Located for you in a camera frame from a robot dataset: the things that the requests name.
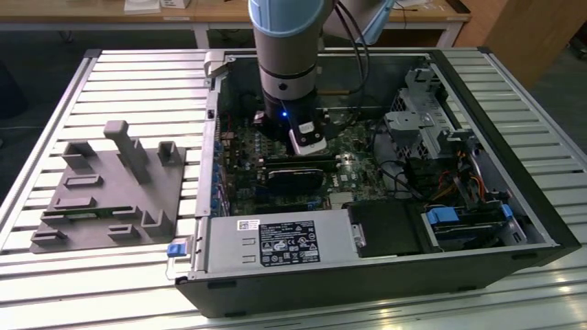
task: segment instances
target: metal bracket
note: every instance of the metal bracket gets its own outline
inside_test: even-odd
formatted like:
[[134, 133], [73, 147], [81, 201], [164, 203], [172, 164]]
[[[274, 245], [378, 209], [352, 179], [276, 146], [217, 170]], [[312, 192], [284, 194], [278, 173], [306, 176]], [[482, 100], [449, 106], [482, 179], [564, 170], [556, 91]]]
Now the metal bracket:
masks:
[[225, 72], [225, 64], [229, 60], [224, 56], [224, 50], [210, 50], [204, 56], [204, 74], [206, 78], [214, 78]]

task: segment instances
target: floor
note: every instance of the floor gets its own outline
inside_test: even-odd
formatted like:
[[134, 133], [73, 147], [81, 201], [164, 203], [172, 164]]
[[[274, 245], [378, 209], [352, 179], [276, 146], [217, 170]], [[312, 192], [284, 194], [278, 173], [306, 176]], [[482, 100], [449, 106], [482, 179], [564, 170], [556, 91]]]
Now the floor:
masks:
[[[253, 47], [248, 32], [210, 32], [212, 47]], [[188, 31], [76, 32], [64, 43], [56, 32], [0, 32], [0, 61], [21, 87], [29, 109], [0, 120], [0, 200], [10, 189], [40, 132], [66, 88], [85, 50], [193, 48]], [[345, 45], [330, 41], [326, 45]], [[532, 94], [568, 135], [587, 151], [587, 62], [564, 51], [532, 89]]]

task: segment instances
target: white label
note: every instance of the white label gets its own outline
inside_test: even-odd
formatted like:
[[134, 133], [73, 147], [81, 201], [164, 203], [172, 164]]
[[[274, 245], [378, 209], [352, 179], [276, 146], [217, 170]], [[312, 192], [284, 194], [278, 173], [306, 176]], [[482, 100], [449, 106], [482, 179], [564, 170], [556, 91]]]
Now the white label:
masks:
[[236, 222], [236, 230], [258, 230], [260, 220], [238, 220]]
[[305, 251], [304, 252], [304, 256], [317, 256], [318, 252], [317, 251]]
[[309, 132], [313, 132], [313, 123], [306, 122], [305, 124], [301, 124], [300, 126], [300, 133], [308, 134]]
[[188, 21], [189, 17], [162, 17], [164, 21]]

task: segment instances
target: blue tab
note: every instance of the blue tab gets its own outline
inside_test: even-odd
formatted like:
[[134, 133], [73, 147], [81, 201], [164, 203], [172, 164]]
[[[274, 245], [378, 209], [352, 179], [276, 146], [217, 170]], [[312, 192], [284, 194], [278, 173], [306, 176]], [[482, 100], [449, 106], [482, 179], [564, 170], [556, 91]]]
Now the blue tab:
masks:
[[453, 208], [433, 208], [425, 214], [428, 222], [430, 225], [438, 222], [456, 222], [458, 221], [458, 216]]
[[506, 219], [513, 217], [513, 212], [512, 212], [512, 209], [509, 208], [509, 205], [501, 204], [501, 211], [502, 211], [502, 215], [505, 216]]
[[172, 243], [166, 247], [166, 256], [174, 258], [186, 255], [186, 243]]

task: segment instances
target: aluminum extrusion table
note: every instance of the aluminum extrusion table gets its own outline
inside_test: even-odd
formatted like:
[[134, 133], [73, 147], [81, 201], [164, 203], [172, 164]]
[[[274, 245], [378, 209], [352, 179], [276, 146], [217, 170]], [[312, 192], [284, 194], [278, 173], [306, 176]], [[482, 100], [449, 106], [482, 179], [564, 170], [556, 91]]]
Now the aluminum extrusion table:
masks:
[[[461, 79], [581, 244], [587, 243], [587, 159], [490, 54], [444, 49]], [[194, 229], [201, 131], [206, 103], [205, 50], [88, 52], [0, 209], [0, 328], [38, 329], [543, 329], [587, 322], [587, 249], [525, 269], [485, 289], [354, 305], [205, 319], [173, 288], [189, 268], [166, 245], [32, 254], [65, 162], [66, 141], [101, 136], [106, 120], [126, 120], [150, 148], [188, 148], [177, 237]], [[456, 117], [465, 123], [452, 104]]]

